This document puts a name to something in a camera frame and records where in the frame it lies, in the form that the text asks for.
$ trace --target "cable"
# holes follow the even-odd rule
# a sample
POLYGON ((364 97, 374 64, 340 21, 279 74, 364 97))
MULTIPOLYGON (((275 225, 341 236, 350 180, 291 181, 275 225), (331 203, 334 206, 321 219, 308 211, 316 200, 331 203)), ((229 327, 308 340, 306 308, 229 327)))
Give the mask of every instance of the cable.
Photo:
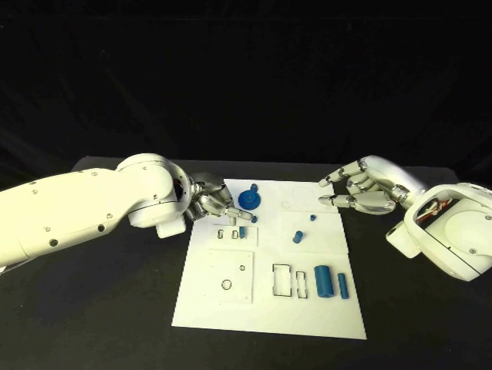
POLYGON ((25 260, 24 262, 21 262, 17 266, 12 266, 11 268, 7 268, 2 272, 0 272, 0 275, 5 274, 7 272, 10 272, 11 270, 14 270, 17 267, 21 267, 24 264, 27 264, 28 262, 31 262, 35 258, 30 258, 28 260, 25 260))

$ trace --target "white paper sheet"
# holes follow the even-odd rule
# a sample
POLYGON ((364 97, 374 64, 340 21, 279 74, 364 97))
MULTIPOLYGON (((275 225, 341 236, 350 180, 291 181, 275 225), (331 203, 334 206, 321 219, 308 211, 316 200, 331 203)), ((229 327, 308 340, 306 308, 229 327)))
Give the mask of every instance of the white paper sheet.
POLYGON ((229 247, 214 242, 214 225, 227 225, 227 217, 206 217, 197 221, 172 325, 367 339, 338 208, 325 206, 318 201, 319 196, 331 190, 321 188, 316 183, 227 179, 236 200, 253 183, 257 183, 262 195, 262 205, 253 210, 259 221, 253 224, 239 220, 237 226, 257 227, 257 245, 229 247), (316 221, 311 221, 311 214, 318 215, 316 221), (304 250, 302 243, 289 243, 298 227, 305 229, 304 250), (213 285, 218 283, 208 279, 211 267, 207 252, 211 249, 253 252, 252 304, 226 303, 207 298, 207 293, 216 288, 213 285), (291 298, 273 295, 273 264, 292 266, 291 298), (318 296, 315 266, 321 264, 329 265, 332 270, 334 298, 318 296), (296 271, 306 273, 306 299, 298 297, 296 271), (347 275, 348 300, 341 298, 340 293, 337 274, 341 272, 347 275))

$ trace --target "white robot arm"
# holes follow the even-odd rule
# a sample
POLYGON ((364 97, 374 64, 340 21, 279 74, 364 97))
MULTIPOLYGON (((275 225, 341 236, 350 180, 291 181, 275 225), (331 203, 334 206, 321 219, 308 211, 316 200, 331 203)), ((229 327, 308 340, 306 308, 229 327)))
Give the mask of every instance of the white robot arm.
POLYGON ((353 207, 368 214, 393 212, 406 217, 387 240, 409 258, 423 253, 440 269, 471 281, 492 267, 492 191, 471 183, 427 188, 426 184, 380 156, 342 167, 319 185, 348 180, 350 196, 324 196, 321 203, 353 207))
POLYGON ((0 267, 95 239, 122 218, 136 227, 158 228, 161 237, 185 231, 184 212, 197 220, 210 215, 253 215, 234 207, 223 178, 193 177, 157 154, 128 158, 116 171, 67 173, 0 192, 0 267))

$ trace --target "black table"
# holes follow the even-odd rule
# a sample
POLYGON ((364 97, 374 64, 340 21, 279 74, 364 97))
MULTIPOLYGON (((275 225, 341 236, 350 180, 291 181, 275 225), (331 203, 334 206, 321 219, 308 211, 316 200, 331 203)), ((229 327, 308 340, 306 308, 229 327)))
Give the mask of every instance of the black table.
MULTIPOLYGON (((74 170, 119 162, 87 157, 74 170)), ((177 163, 188 172, 292 181, 340 167, 177 163)), ((409 170, 430 185, 458 181, 445 168, 409 170)), ((0 277, 0 369, 492 368, 492 271, 466 283, 425 256, 407 259, 386 241, 402 210, 341 214, 367 341, 174 328, 191 226, 161 240, 125 220, 110 236, 0 277)))

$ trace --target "blue cylinder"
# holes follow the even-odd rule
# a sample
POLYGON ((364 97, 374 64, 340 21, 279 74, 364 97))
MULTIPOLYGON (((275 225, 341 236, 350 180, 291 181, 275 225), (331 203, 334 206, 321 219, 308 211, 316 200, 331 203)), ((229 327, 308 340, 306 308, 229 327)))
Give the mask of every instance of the blue cylinder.
POLYGON ((332 298, 335 296, 335 292, 334 292, 332 272, 329 271, 329 266, 324 265, 316 266, 315 279, 319 297, 332 298))
POLYGON ((255 210, 262 204, 262 196, 257 191, 257 184, 253 184, 250 190, 239 194, 239 204, 246 210, 255 210))
POLYGON ((299 243, 304 237, 305 237, 305 233, 302 231, 296 231, 293 242, 299 243))
POLYGON ((347 277, 344 276, 344 273, 338 274, 338 278, 340 278, 341 298, 350 299, 347 277))

